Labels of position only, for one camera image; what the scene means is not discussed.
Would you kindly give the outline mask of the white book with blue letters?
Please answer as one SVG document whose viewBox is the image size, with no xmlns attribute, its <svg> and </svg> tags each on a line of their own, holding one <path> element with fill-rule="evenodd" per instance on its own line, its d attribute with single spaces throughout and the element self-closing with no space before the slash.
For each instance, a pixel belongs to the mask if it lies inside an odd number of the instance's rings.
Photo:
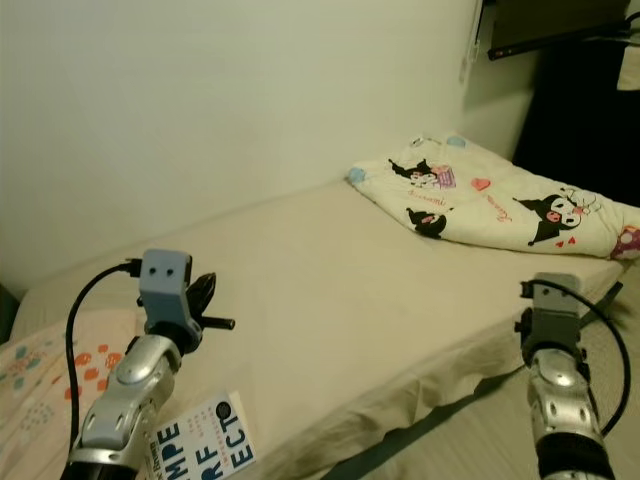
<svg viewBox="0 0 640 480">
<path fill-rule="evenodd" d="M 227 480 L 257 457 L 241 396 L 221 393 L 156 426 L 138 480 Z"/>
</svg>

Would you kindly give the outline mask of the white Kuromi print blanket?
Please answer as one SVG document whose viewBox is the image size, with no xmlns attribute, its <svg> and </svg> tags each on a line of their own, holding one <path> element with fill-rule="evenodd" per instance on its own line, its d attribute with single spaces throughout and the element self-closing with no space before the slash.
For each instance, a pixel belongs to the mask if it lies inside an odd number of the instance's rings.
<svg viewBox="0 0 640 480">
<path fill-rule="evenodd" d="M 457 134 L 419 136 L 348 183 L 420 236 L 534 253 L 640 259 L 640 207 L 527 172 Z"/>
</svg>

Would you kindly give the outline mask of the pink pillow with coloured dots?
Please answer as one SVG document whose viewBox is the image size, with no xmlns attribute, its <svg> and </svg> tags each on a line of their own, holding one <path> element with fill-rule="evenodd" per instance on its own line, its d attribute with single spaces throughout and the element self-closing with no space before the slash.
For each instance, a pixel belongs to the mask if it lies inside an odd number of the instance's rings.
<svg viewBox="0 0 640 480">
<path fill-rule="evenodd" d="M 136 312 L 124 308 L 79 314 L 73 364 L 79 411 L 108 388 L 111 370 L 141 333 Z M 51 325 L 0 353 L 0 479 L 59 480 L 70 442 L 70 385 L 65 326 Z"/>
</svg>

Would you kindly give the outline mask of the bed with beige sheet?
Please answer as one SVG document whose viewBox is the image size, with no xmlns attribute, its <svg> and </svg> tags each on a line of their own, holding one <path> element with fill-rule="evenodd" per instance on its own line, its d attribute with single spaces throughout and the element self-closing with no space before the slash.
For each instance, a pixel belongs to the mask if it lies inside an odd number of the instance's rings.
<svg viewBox="0 0 640 480">
<path fill-rule="evenodd" d="M 596 298 L 622 262 L 429 239 L 347 183 L 308 189 L 148 241 L 218 275 L 230 317 L 184 358 L 166 415 L 236 392 L 255 460 L 230 480 L 314 480 L 390 430 L 521 364 L 518 291 L 568 273 Z"/>
</svg>

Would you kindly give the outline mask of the black desk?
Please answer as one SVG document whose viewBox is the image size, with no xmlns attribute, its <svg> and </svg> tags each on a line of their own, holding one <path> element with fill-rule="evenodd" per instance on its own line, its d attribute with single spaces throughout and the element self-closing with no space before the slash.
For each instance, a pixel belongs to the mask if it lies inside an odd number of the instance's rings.
<svg viewBox="0 0 640 480">
<path fill-rule="evenodd" d="M 640 207 L 640 41 L 544 51 L 515 164 Z"/>
</svg>

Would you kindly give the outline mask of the white cabinet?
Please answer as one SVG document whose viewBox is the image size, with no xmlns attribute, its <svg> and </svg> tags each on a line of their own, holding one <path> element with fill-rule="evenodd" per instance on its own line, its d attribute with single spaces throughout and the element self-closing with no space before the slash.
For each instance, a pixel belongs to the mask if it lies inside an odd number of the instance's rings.
<svg viewBox="0 0 640 480">
<path fill-rule="evenodd" d="M 511 160 L 529 113 L 540 54 L 490 60 L 486 51 L 492 46 L 497 18 L 498 6 L 492 1 L 477 6 L 474 41 L 463 64 L 467 77 L 457 132 Z"/>
</svg>

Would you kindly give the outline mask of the black flat monitor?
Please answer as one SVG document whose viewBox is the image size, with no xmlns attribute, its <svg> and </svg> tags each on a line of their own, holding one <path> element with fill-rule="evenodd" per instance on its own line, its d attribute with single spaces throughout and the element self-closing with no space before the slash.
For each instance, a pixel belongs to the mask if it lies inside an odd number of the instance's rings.
<svg viewBox="0 0 640 480">
<path fill-rule="evenodd" d="M 627 28 L 632 0 L 485 0 L 494 5 L 486 58 L 499 60 Z"/>
</svg>

